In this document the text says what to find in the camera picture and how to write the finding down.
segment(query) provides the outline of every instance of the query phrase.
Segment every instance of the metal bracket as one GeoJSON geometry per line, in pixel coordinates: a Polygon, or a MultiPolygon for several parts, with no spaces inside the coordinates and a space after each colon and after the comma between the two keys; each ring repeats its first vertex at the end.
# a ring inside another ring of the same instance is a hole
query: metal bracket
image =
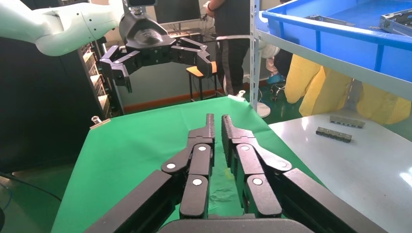
{"type": "Polygon", "coordinates": [[[125,86],[129,93],[132,93],[129,75],[144,66],[176,62],[196,65],[205,77],[212,75],[212,63],[206,45],[184,37],[174,43],[174,46],[148,47],[131,52],[121,50],[117,45],[112,46],[100,59],[103,73],[116,86],[125,86]]]}
{"type": "Polygon", "coordinates": [[[412,9],[382,15],[379,26],[389,33],[412,36],[412,9]]]}

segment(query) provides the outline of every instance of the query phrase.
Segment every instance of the shelf post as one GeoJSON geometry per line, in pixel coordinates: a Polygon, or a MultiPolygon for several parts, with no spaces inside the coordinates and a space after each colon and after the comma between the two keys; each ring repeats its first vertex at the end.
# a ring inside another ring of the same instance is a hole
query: shelf post
{"type": "Polygon", "coordinates": [[[258,109],[258,89],[260,77],[260,52],[259,39],[255,26],[256,18],[259,17],[260,0],[250,0],[250,94],[249,100],[253,109],[258,109]]]}

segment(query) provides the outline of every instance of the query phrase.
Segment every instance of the metal shelf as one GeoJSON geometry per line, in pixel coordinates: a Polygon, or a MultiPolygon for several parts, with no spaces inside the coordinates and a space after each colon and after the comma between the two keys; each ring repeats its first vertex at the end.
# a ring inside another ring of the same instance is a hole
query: metal shelf
{"type": "MultiPolygon", "coordinates": [[[[395,94],[397,96],[403,97],[407,100],[412,101],[412,83],[409,81],[401,80],[399,78],[379,73],[367,68],[360,67],[342,60],[338,60],[314,50],[307,49],[298,44],[292,43],[290,41],[281,39],[277,36],[271,35],[268,33],[267,22],[262,22],[258,16],[258,11],[254,9],[260,8],[260,2],[258,0],[250,1],[250,20],[251,20],[251,80],[255,83],[258,83],[259,78],[259,67],[260,59],[257,59],[259,56],[258,48],[259,40],[265,41],[267,43],[276,45],[277,47],[289,51],[293,54],[299,55],[303,58],[321,64],[323,66],[329,67],[333,70],[336,70],[342,74],[345,74],[349,77],[352,77],[358,81],[368,83],[375,87],[378,87],[382,90],[395,94]]],[[[257,106],[257,97],[258,97],[258,87],[257,85],[253,86],[251,82],[250,86],[250,103],[256,109],[257,106]]]]}

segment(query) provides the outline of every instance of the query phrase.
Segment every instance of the blue cable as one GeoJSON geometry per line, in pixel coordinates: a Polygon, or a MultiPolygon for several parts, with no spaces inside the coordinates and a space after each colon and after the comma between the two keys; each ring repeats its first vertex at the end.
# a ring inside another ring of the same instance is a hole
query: blue cable
{"type": "Polygon", "coordinates": [[[9,193],[10,193],[9,200],[7,201],[7,204],[6,204],[6,205],[4,206],[4,208],[3,208],[3,210],[5,210],[5,209],[10,205],[10,202],[12,201],[13,192],[12,192],[12,190],[11,190],[9,187],[3,185],[2,183],[0,183],[0,185],[3,186],[3,188],[9,190],[9,193]]]}

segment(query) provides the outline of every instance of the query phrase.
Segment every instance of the black cabinet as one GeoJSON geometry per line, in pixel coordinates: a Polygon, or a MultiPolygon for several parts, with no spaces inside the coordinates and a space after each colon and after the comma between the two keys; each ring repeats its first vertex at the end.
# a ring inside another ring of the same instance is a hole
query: black cabinet
{"type": "MultiPolygon", "coordinates": [[[[31,9],[58,0],[22,0],[31,9]]],[[[0,171],[75,161],[93,124],[105,119],[81,49],[46,56],[0,37],[0,171]]]]}

